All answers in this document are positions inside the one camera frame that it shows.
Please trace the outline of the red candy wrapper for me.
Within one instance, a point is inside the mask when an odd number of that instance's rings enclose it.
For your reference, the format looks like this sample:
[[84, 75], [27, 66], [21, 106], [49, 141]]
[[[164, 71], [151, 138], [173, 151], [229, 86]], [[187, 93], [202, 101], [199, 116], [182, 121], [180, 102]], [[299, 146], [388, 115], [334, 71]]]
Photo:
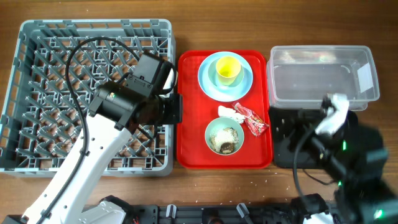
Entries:
[[269, 129], [269, 125], [265, 123], [253, 110], [244, 107], [238, 102], [234, 102], [232, 106], [239, 114], [244, 116], [244, 122], [255, 137], [260, 136]]

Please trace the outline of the green bowl with food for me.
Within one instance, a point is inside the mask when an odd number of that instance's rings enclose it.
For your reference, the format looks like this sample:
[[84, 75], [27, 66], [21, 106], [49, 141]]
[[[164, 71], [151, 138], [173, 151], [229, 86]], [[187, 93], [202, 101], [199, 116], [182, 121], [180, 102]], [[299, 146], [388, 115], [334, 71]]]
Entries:
[[242, 148], [244, 131], [231, 118], [216, 118], [205, 129], [205, 142], [215, 154], [230, 156]]

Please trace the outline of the yellow plastic cup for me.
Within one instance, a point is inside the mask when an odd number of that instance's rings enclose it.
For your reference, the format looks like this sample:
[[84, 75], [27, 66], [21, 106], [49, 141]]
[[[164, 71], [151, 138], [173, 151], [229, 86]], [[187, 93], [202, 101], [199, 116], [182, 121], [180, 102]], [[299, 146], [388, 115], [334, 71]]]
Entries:
[[232, 84], [241, 71], [239, 60], [232, 56], [224, 56], [217, 60], [216, 72], [222, 85]]

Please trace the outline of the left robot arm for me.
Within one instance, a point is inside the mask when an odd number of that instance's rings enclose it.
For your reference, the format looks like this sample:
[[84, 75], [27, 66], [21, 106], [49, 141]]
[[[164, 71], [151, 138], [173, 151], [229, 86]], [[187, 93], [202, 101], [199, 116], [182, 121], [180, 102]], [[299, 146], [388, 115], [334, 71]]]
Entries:
[[83, 131], [41, 196], [22, 214], [8, 215], [4, 223], [127, 223], [131, 206], [107, 197], [84, 210], [88, 197], [108, 164], [140, 125], [182, 121], [182, 96], [165, 96], [163, 89], [133, 78], [125, 85], [106, 82], [82, 122]]

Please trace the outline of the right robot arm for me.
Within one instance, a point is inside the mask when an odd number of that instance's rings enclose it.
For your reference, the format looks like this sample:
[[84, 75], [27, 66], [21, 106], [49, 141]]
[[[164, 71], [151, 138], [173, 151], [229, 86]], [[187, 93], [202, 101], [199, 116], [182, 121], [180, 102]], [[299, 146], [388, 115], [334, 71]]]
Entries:
[[323, 111], [298, 110], [295, 153], [305, 148], [338, 184], [335, 201], [346, 222], [397, 223], [397, 194], [382, 179], [389, 153], [380, 132], [348, 111], [334, 135], [315, 133], [325, 119]]

